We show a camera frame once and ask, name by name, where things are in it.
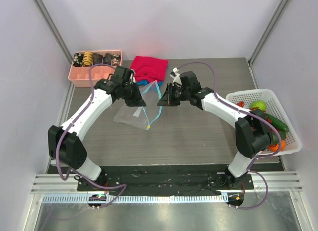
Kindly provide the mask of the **clear zip top bag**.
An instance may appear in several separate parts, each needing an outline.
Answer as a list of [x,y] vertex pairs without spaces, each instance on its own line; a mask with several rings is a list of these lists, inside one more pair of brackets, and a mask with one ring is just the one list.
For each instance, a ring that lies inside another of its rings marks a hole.
[[157,81],[141,87],[140,93],[146,107],[127,107],[123,105],[115,115],[114,122],[148,130],[152,123],[160,117],[162,106],[157,106],[157,103],[162,95]]

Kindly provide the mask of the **red toy lobster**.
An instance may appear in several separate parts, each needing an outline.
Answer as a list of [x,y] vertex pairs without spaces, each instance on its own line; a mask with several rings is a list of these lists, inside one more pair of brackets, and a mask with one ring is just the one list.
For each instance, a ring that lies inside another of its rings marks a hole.
[[238,102],[236,105],[239,106],[239,107],[244,108],[245,102],[244,102],[244,101],[240,101],[240,102]]

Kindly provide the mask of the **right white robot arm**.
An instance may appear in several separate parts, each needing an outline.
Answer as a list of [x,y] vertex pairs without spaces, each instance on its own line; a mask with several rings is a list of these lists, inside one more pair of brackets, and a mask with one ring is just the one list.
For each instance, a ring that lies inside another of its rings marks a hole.
[[249,110],[230,103],[210,88],[202,88],[194,72],[171,72],[173,82],[167,85],[158,106],[179,106],[188,101],[202,111],[212,113],[235,130],[237,153],[225,169],[224,182],[231,189],[241,185],[255,159],[263,157],[262,151],[270,145],[282,145],[279,131],[270,124],[266,114],[259,109]]

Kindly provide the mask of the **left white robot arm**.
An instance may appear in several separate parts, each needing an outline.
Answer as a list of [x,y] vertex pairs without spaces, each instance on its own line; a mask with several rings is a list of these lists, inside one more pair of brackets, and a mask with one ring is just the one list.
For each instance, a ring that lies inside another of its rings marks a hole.
[[69,174],[63,174],[61,164],[88,181],[90,187],[99,191],[105,187],[104,170],[89,157],[83,140],[97,118],[111,105],[123,99],[128,107],[145,107],[135,72],[132,69],[116,66],[110,78],[90,83],[91,94],[80,109],[66,122],[51,126],[48,130],[48,149],[50,158],[56,161],[58,174],[67,180]]

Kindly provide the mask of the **blue folded cloth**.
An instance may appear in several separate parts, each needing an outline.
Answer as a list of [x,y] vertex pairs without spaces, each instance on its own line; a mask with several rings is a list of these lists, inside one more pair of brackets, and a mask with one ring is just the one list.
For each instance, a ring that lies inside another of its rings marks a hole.
[[[137,82],[138,86],[146,86],[147,84],[149,84],[150,82],[148,82],[146,79],[140,80]],[[157,84],[159,87],[162,86],[163,82],[162,81],[157,81]]]

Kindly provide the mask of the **red folded cloth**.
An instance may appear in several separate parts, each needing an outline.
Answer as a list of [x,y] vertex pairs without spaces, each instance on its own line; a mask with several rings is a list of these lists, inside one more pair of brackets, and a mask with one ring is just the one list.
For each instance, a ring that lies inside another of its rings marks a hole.
[[168,67],[168,60],[154,57],[136,56],[130,65],[135,72],[137,82],[163,82]]

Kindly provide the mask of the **black patterned sock roll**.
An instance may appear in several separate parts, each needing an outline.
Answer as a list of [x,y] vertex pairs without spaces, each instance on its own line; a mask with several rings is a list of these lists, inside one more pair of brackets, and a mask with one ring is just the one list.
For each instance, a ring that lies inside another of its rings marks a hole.
[[106,53],[102,59],[103,64],[112,65],[113,55],[111,53]]

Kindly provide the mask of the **dark brown sock roll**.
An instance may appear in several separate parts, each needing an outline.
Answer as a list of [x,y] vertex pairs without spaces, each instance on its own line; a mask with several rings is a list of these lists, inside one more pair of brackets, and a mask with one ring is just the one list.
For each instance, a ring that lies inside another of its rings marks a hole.
[[103,55],[99,53],[93,53],[93,65],[99,65],[103,62]]

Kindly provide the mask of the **yellow striped sock roll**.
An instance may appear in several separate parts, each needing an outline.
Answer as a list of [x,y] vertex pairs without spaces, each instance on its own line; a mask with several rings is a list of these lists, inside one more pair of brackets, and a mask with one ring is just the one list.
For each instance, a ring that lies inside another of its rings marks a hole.
[[84,67],[90,67],[93,65],[93,52],[84,52],[82,64]]

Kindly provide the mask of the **pink compartment tray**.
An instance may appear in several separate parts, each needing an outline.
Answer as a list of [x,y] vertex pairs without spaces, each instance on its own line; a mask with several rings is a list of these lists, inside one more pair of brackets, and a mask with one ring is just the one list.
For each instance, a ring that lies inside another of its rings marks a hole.
[[[90,51],[93,53],[99,53],[105,56],[106,53],[121,53],[121,65],[123,61],[123,52],[121,50],[97,50]],[[72,66],[69,70],[68,79],[75,87],[90,87],[90,81],[95,85],[100,79],[109,78],[114,73],[114,68],[116,66],[107,65],[107,64],[99,64],[92,65],[90,67],[74,67]]]

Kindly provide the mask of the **black floral sock roll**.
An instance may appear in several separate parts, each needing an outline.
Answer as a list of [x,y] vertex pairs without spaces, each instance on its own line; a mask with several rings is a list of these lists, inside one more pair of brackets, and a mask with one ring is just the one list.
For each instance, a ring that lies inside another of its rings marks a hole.
[[80,53],[80,52],[74,53],[72,66],[82,67],[83,66],[83,58],[84,58],[84,53]]

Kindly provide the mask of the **green toy lime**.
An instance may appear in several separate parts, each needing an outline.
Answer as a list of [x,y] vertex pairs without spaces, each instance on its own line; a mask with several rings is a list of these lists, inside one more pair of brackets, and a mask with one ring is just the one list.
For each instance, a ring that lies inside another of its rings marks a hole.
[[257,100],[257,101],[254,101],[254,102],[251,104],[250,109],[251,109],[252,111],[254,111],[254,110],[256,110],[256,109],[259,109],[259,110],[265,112],[266,109],[267,109],[267,104],[266,104],[266,102],[264,102],[264,101],[262,101],[262,100]]

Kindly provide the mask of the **green toy cucumber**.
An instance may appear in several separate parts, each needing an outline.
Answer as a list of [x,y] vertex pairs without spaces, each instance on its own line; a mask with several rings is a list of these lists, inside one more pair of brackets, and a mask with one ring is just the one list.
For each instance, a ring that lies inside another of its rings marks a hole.
[[289,132],[290,129],[289,127],[283,122],[281,121],[280,119],[276,118],[275,116],[273,115],[270,115],[268,113],[265,114],[266,118],[267,118],[267,121],[274,127],[276,128],[277,130],[279,131],[283,131],[283,132]]

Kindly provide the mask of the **white plastic basket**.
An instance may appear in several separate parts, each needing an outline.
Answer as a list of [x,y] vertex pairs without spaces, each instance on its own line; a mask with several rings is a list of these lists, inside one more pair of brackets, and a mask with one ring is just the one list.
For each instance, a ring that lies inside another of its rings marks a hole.
[[282,150],[277,154],[278,156],[301,150],[300,139],[273,91],[269,89],[238,91],[229,93],[226,100],[246,109],[254,109],[258,105],[265,109],[267,121],[279,131],[283,140]]

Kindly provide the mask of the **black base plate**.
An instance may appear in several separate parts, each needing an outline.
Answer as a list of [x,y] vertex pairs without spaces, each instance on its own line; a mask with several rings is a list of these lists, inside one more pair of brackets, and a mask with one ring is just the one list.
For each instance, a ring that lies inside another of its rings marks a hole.
[[126,184],[125,196],[207,196],[253,190],[250,174],[231,179],[226,165],[104,166],[107,187]]

